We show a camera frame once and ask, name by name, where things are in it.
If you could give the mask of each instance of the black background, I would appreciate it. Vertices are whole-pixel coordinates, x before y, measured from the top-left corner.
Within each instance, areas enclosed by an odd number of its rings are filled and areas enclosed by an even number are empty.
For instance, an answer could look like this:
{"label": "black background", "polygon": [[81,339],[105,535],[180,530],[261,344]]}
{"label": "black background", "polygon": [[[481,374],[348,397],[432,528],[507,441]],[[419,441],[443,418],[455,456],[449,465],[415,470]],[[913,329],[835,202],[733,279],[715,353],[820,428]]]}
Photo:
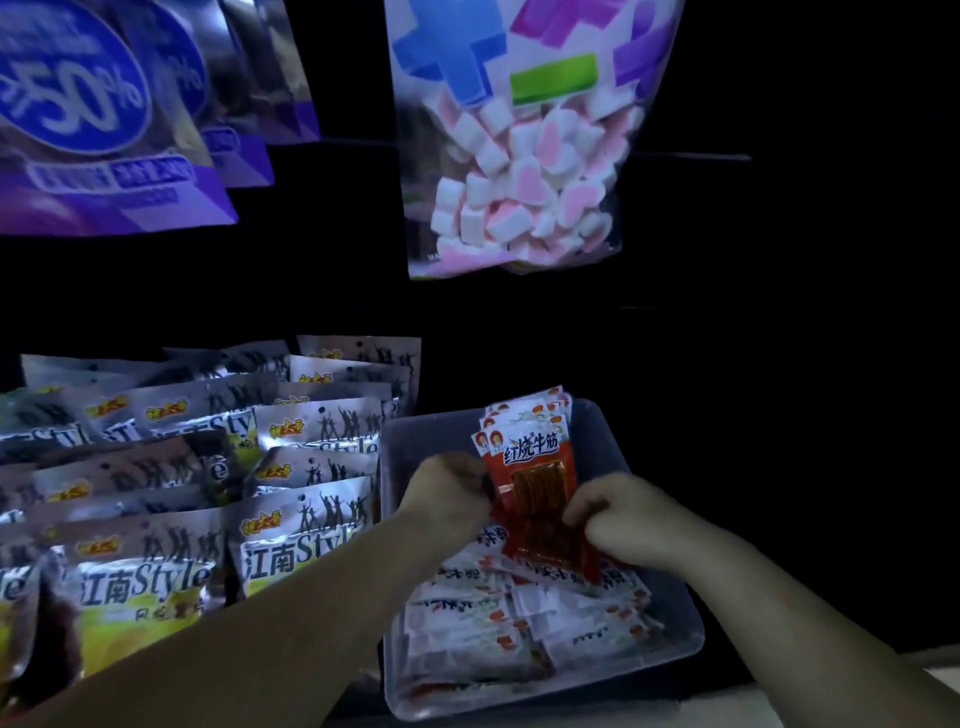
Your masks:
{"label": "black background", "polygon": [[[238,228],[0,242],[0,384],[20,352],[420,335],[420,413],[562,382],[634,472],[897,650],[960,642],[942,24],[691,0],[617,187],[623,254],[412,283],[380,3],[288,5],[324,133],[369,143],[276,150]],[[683,693],[749,680],[702,612]]]}

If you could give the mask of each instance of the clear plastic tray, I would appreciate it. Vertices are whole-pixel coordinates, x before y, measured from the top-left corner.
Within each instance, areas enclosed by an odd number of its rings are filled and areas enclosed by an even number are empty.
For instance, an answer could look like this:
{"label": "clear plastic tray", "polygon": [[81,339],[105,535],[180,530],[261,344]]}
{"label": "clear plastic tray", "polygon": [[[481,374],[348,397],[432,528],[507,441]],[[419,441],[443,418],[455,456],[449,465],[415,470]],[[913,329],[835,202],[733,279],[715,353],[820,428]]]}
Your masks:
{"label": "clear plastic tray", "polygon": [[[471,450],[470,435],[476,431],[482,415],[483,410],[470,409],[400,418],[385,424],[380,440],[380,488],[384,517],[395,512],[410,476],[424,458],[448,450]],[[574,399],[571,439],[581,482],[607,473],[629,470],[600,407],[594,402]],[[495,701],[478,696],[472,703],[458,702],[454,706],[446,702],[430,705],[428,698],[412,704],[401,698],[397,689],[403,660],[401,611],[383,641],[384,690],[390,710],[402,720],[449,716],[611,680],[696,654],[704,644],[704,624],[684,582],[662,571],[640,570],[640,574],[653,593],[650,614],[666,624],[666,630],[655,646],[629,659],[607,661],[590,670],[528,683],[524,690],[506,698],[501,693]]]}

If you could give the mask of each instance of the red snack package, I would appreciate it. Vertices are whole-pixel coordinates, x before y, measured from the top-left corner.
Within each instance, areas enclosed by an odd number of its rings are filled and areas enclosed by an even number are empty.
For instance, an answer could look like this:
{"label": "red snack package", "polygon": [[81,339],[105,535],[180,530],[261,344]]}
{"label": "red snack package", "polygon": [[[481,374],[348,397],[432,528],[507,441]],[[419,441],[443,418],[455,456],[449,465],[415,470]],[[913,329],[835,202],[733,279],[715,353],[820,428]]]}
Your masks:
{"label": "red snack package", "polygon": [[577,489],[566,417],[490,425],[473,436],[495,489],[494,515],[507,527],[503,554],[578,570],[600,581],[596,550],[562,515]]}

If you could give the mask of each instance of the clear plastic bag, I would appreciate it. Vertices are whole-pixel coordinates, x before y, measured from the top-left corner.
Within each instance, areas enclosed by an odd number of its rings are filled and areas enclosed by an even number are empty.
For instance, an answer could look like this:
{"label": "clear plastic bag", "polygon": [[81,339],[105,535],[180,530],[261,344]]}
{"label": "clear plastic bag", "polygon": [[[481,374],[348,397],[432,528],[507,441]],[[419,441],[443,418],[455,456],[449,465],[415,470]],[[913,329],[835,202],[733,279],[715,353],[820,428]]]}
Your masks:
{"label": "clear plastic bag", "polygon": [[597,262],[684,0],[385,0],[412,279]]}

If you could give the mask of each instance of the plus sign graphic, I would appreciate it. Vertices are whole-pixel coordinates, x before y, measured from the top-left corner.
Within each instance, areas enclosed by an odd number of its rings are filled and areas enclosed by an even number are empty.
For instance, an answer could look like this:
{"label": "plus sign graphic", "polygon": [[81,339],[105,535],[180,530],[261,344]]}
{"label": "plus sign graphic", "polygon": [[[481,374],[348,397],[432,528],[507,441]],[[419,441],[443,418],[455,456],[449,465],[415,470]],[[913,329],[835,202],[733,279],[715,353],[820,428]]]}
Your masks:
{"label": "plus sign graphic", "polygon": [[493,96],[484,64],[507,53],[496,0],[409,0],[417,28],[394,43],[404,73],[446,81],[461,106]]}
{"label": "plus sign graphic", "polygon": [[657,79],[660,63],[666,58],[677,28],[677,5],[670,4],[658,17],[655,0],[636,4],[630,41],[613,49],[613,71],[618,86],[636,85],[636,98],[643,99]]}
{"label": "plus sign graphic", "polygon": [[580,23],[606,28],[626,4],[627,0],[527,0],[510,30],[549,48],[563,48]]}

